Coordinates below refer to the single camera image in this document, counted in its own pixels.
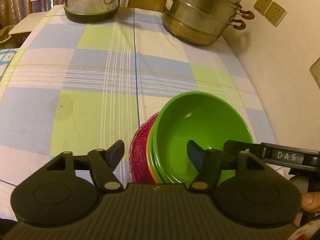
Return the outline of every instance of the curtain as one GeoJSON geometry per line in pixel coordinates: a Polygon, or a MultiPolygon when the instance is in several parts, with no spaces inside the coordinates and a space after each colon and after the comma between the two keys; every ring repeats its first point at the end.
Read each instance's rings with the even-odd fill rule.
{"type": "MultiPolygon", "coordinates": [[[[33,1],[33,12],[49,11],[52,8],[52,0],[33,1]]],[[[121,6],[127,6],[128,0],[121,0],[121,6]]],[[[0,0],[0,22],[2,27],[17,24],[29,14],[28,0],[0,0]]]]}

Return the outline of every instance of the hand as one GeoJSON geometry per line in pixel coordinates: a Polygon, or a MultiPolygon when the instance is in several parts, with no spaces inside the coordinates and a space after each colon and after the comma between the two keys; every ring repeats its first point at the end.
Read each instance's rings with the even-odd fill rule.
{"type": "Polygon", "coordinates": [[[320,192],[308,192],[302,194],[301,207],[309,213],[320,211],[320,192]]]}

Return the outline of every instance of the pot handle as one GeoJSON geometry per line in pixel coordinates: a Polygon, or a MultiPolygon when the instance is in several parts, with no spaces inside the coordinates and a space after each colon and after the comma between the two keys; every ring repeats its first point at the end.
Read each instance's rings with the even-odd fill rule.
{"type": "Polygon", "coordinates": [[[252,20],[255,18],[255,15],[252,11],[244,11],[240,9],[240,13],[242,13],[241,17],[247,20],[252,20]]]}
{"type": "Polygon", "coordinates": [[[233,25],[233,27],[234,27],[236,30],[243,30],[243,29],[246,28],[245,22],[244,22],[243,20],[236,20],[236,19],[234,19],[233,21],[236,22],[236,23],[241,23],[241,25],[235,25],[235,24],[233,25]]]}

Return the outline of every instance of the electrical outlet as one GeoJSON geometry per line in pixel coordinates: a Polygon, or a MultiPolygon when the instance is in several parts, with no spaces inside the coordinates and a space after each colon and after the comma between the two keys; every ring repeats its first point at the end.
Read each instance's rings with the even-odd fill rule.
{"type": "Polygon", "coordinates": [[[311,66],[310,72],[320,88],[320,58],[311,66]]]}
{"type": "Polygon", "coordinates": [[[283,9],[279,4],[273,2],[266,12],[265,17],[275,26],[277,27],[282,19],[287,14],[287,11],[283,9]]]}
{"type": "Polygon", "coordinates": [[[261,13],[262,15],[265,15],[271,4],[272,4],[272,0],[257,0],[253,7],[259,13],[261,13]]]}

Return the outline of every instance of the checkered tablecloth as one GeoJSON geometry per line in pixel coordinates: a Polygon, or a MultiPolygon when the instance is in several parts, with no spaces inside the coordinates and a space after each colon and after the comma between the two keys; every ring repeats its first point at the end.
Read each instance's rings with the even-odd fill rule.
{"type": "Polygon", "coordinates": [[[0,49],[0,80],[19,49],[0,49]]]}
{"type": "Polygon", "coordinates": [[[170,35],[157,12],[121,8],[112,20],[77,24],[63,6],[54,6],[0,83],[0,217],[14,217],[14,187],[62,151],[83,155],[122,139],[126,152],[115,174],[124,185],[131,182],[134,133],[186,91],[224,99],[256,142],[275,142],[254,88],[223,38],[193,47],[170,35]]]}

